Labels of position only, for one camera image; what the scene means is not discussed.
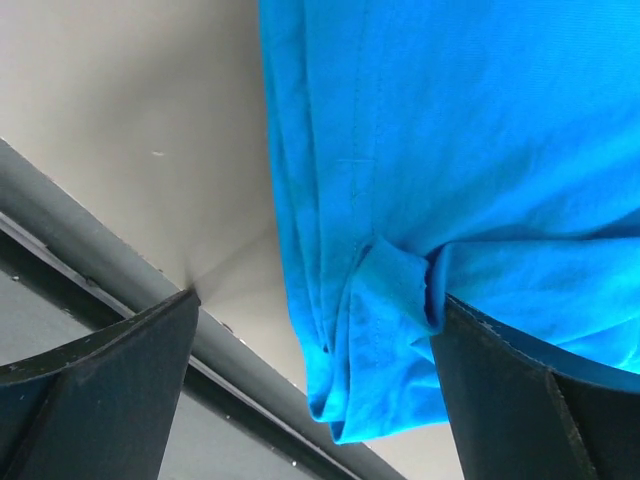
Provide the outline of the blue t shirt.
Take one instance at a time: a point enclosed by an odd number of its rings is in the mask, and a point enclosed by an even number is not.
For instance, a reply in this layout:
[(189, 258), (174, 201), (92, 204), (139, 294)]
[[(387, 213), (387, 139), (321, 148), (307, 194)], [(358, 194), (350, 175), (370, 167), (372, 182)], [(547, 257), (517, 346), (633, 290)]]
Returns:
[(314, 420), (440, 423), (447, 296), (639, 369), (635, 1), (263, 1), (269, 157)]

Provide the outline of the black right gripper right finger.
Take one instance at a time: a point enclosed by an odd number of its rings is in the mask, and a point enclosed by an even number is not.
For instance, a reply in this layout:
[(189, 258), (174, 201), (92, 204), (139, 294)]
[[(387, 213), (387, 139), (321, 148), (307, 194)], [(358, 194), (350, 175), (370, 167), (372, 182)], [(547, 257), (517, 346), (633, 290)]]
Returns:
[(430, 343), (467, 479), (636, 479), (639, 377), (448, 297)]

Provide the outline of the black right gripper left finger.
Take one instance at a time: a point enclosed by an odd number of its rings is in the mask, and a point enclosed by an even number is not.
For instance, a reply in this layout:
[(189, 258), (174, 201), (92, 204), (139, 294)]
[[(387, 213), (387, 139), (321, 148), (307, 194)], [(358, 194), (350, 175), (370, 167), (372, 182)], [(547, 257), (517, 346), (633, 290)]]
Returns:
[(155, 479), (200, 301), (179, 292), (1, 368), (4, 479)]

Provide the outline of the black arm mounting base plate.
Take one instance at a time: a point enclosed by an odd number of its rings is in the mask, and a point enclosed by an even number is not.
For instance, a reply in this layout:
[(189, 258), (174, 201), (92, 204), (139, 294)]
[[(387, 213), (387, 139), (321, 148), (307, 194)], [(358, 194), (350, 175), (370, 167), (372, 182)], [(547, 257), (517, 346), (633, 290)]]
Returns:
[[(141, 312), (80, 275), (11, 218), (2, 218), (1, 368)], [(355, 467), (268, 412), (198, 359), (194, 349), (195, 337), (155, 479), (358, 477)]]

